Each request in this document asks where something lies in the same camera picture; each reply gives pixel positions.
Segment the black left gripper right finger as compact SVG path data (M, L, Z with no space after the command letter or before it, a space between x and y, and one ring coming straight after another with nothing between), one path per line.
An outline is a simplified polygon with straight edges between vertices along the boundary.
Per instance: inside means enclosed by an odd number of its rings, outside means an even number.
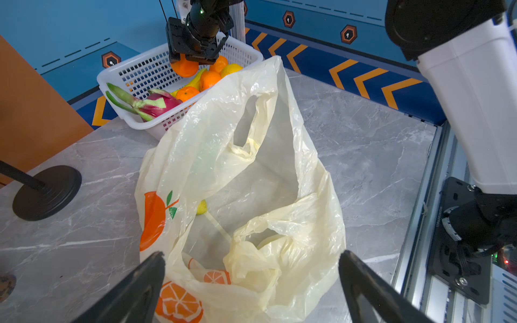
M353 322L430 322L354 253L339 259L339 277Z

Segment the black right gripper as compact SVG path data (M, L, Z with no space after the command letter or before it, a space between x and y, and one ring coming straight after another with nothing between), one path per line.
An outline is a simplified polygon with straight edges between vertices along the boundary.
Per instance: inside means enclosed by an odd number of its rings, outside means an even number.
M226 43L226 35L219 39L195 38L195 35L180 19L169 17L166 25L169 62L176 63L184 57L200 65L213 65Z

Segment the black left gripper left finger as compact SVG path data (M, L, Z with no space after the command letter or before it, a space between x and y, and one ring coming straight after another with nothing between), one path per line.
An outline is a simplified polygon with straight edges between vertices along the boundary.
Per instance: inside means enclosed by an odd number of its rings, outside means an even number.
M152 322L165 276L162 252L151 254L75 322Z

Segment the yellow lemon fruit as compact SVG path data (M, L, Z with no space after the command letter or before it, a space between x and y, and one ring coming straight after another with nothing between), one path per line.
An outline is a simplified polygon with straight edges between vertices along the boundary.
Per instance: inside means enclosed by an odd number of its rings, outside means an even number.
M228 76L230 74L239 72L242 69L243 69L243 67L241 67L238 64L229 64L229 65L225 66L223 68L223 70L221 70L220 75L221 75L222 78L224 78L224 77L226 77L226 76Z

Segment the pink dragon fruit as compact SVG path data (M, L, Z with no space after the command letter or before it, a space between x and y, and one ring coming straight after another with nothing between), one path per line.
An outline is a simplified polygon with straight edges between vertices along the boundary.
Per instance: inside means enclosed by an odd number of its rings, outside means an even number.
M111 103L140 116L145 122L152 121L183 103L171 93L160 89L148 90L149 96L141 100L111 83L107 83L107 87L109 90L106 92L106 97Z

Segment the light green fruit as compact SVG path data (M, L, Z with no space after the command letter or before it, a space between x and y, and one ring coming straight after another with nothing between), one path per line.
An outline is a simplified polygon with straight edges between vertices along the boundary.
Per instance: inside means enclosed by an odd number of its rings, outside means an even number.
M204 215L205 213L207 213L207 202L202 200L197 207L196 215Z

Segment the yellowish plastic bag orange print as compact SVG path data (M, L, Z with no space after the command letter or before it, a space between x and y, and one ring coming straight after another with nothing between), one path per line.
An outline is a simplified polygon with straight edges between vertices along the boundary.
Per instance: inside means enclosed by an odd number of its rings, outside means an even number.
M135 200L139 255L166 262L159 322L302 322L338 278L341 206L280 57L191 106L145 154Z

